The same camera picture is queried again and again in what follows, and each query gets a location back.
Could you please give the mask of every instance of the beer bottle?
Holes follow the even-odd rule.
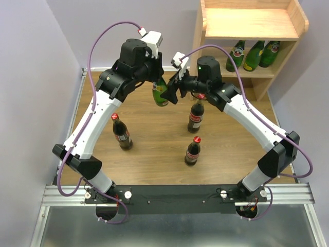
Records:
[[[235,47],[230,52],[230,56],[233,58],[237,68],[240,67],[243,57],[244,57],[244,50],[245,50],[245,40],[239,40]],[[233,64],[229,58],[226,61],[226,70],[230,72],[235,72]]]
[[[264,50],[264,44],[264,40],[259,40],[248,52],[245,63],[243,64],[243,68],[246,71],[254,71],[257,68]]]
[[[264,53],[262,54],[261,61],[259,66],[263,68],[269,67],[273,64],[274,60],[277,57],[280,47],[280,41],[270,41],[264,48]]]
[[[167,85],[162,77],[159,80],[159,82],[153,82],[153,86],[152,86],[153,98],[155,103],[160,107],[164,107],[168,104],[168,100],[160,97],[160,95],[166,90],[167,90]]]

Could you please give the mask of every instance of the red bottle cap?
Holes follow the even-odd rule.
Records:
[[[111,119],[112,120],[118,120],[119,119],[119,115],[116,114],[116,113],[113,113],[112,116],[111,116]]]
[[[201,138],[199,136],[196,136],[193,140],[196,143],[200,143],[201,142]]]
[[[205,98],[205,95],[204,94],[198,94],[198,99],[204,99]]]

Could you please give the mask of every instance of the bottle label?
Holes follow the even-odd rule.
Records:
[[[201,122],[195,122],[195,123],[193,124],[193,127],[192,127],[192,128],[194,128],[194,129],[199,128],[200,125],[201,125]]]
[[[277,53],[279,50],[280,43],[274,43],[272,45],[268,46],[268,49],[270,49],[273,53]]]
[[[158,92],[162,92],[162,91],[163,91],[163,86],[158,86],[158,85],[156,84],[156,82],[153,82],[152,89],[153,89],[153,90],[156,90],[156,91],[158,91]]]
[[[232,52],[233,52],[233,55],[237,58],[243,55],[242,47],[234,47]]]
[[[202,116],[194,116],[192,113],[190,113],[190,119],[193,121],[193,122],[201,122],[201,120],[203,119],[203,115]]]
[[[245,68],[246,70],[252,70],[252,67],[250,67],[250,66],[248,66],[248,64],[245,62],[244,64],[243,64],[243,68]]]
[[[160,104],[164,107],[165,105],[167,105],[169,103],[169,101],[164,101],[164,102],[161,102]]]
[[[187,158],[189,158],[189,161],[191,161],[191,162],[196,161],[197,158],[199,158],[199,155],[200,155],[200,153],[193,155],[193,154],[190,154],[189,151],[186,151],[186,156],[187,156]]]
[[[128,138],[130,138],[130,134],[129,134],[129,131],[127,130],[126,133],[124,133],[123,135],[114,135],[115,136],[115,139],[122,142],[124,140],[127,140]]]

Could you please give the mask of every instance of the screw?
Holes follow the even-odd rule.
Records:
[[[221,197],[222,197],[223,199],[227,198],[227,192],[226,192],[226,190],[222,190],[222,191],[221,191]]]
[[[267,197],[267,192],[265,190],[261,190],[260,194],[262,197]]]
[[[86,194],[84,194],[84,197],[85,197],[85,199],[89,199],[92,196],[91,196],[91,194],[89,192],[86,192]]]
[[[132,193],[128,190],[124,193],[124,197],[126,197],[126,199],[129,199],[132,197]]]

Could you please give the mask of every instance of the cola bottle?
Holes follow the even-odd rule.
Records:
[[[131,149],[133,141],[130,138],[127,126],[119,119],[119,115],[116,113],[111,116],[111,119],[113,120],[113,133],[120,147],[123,150]]]
[[[197,162],[197,158],[199,157],[201,151],[200,142],[201,138],[196,136],[194,137],[193,142],[188,146],[185,155],[185,163],[188,166],[194,166]]]
[[[204,94],[198,94],[198,101],[195,103],[190,112],[190,120],[187,125],[187,130],[190,133],[196,133],[200,129],[201,121],[204,116],[205,108],[202,104],[202,100],[205,98]]]

